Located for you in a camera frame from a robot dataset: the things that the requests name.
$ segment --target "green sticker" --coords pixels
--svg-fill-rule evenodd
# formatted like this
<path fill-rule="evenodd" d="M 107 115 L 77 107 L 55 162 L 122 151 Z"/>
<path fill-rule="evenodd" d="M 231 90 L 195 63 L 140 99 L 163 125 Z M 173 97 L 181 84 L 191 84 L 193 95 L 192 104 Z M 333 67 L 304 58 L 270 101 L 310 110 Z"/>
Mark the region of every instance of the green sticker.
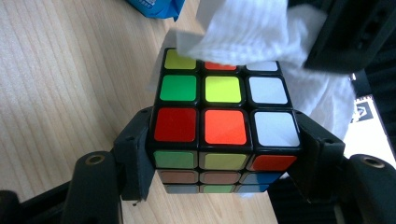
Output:
<path fill-rule="evenodd" d="M 154 158 L 157 168 L 194 168 L 194 155 L 190 152 L 155 151 Z"/>
<path fill-rule="evenodd" d="M 231 193 L 233 185 L 206 185 L 204 193 Z"/>
<path fill-rule="evenodd" d="M 194 101 L 196 86 L 195 76 L 164 76 L 160 99 L 163 101 Z"/>

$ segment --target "black machine part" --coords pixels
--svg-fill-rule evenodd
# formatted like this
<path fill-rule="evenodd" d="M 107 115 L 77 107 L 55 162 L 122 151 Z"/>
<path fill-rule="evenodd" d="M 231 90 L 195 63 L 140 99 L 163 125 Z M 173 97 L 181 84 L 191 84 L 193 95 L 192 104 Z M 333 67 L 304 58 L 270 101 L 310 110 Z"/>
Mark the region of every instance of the black machine part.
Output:
<path fill-rule="evenodd" d="M 110 152 L 78 159 L 69 185 L 62 223 L 121 223 L 117 171 Z"/>
<path fill-rule="evenodd" d="M 304 152 L 288 170 L 310 203 L 337 201 L 339 223 L 390 224 L 396 220 L 396 171 L 368 155 L 344 157 L 345 144 L 297 111 Z"/>
<path fill-rule="evenodd" d="M 360 71 L 396 27 L 394 0 L 325 0 L 323 5 L 329 6 L 329 16 L 305 68 L 341 74 Z"/>
<path fill-rule="evenodd" d="M 113 154 L 120 168 L 121 198 L 138 203 L 149 196 L 155 168 L 146 153 L 152 107 L 140 110 L 114 141 Z"/>

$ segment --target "white sticker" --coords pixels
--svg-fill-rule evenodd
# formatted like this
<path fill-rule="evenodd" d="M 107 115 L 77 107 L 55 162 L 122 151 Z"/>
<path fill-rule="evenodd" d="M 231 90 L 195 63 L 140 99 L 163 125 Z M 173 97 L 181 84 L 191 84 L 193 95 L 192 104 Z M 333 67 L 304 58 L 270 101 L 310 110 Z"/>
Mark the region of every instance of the white sticker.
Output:
<path fill-rule="evenodd" d="M 264 147 L 297 147 L 300 139 L 293 117 L 286 112 L 257 112 L 256 121 L 259 143 Z"/>
<path fill-rule="evenodd" d="M 250 64 L 247 64 L 247 69 L 250 71 L 275 72 L 275 71 L 277 71 L 277 64 L 276 64 L 276 62 L 250 63 Z"/>
<path fill-rule="evenodd" d="M 258 104 L 280 104 L 288 102 L 282 80 L 277 77 L 251 77 L 249 79 L 252 100 Z"/>

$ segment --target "wooden table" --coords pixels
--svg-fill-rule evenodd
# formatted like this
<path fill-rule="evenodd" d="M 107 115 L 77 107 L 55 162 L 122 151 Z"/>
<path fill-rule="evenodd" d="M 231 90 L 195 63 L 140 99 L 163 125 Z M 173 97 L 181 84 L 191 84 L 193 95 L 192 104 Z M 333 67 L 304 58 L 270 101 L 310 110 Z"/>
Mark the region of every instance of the wooden table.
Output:
<path fill-rule="evenodd" d="M 177 22 L 123 0 L 0 1 L 0 189 L 25 201 L 70 180 L 76 160 L 110 150 L 153 104 L 150 74 L 169 28 L 202 32 L 198 1 Z M 125 223 L 276 223 L 266 193 L 166 194 L 123 202 Z"/>

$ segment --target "white paper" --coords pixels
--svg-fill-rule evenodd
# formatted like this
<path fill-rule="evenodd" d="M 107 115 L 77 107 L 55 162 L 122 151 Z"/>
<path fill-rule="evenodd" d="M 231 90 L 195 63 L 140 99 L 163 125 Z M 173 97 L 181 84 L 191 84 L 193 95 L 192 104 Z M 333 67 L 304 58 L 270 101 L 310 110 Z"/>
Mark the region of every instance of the white paper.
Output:
<path fill-rule="evenodd" d="M 353 114 L 348 75 L 303 69 L 326 15 L 287 0 L 201 1 L 205 35 L 177 32 L 179 54 L 213 63 L 280 61 L 293 107 L 343 139 Z"/>

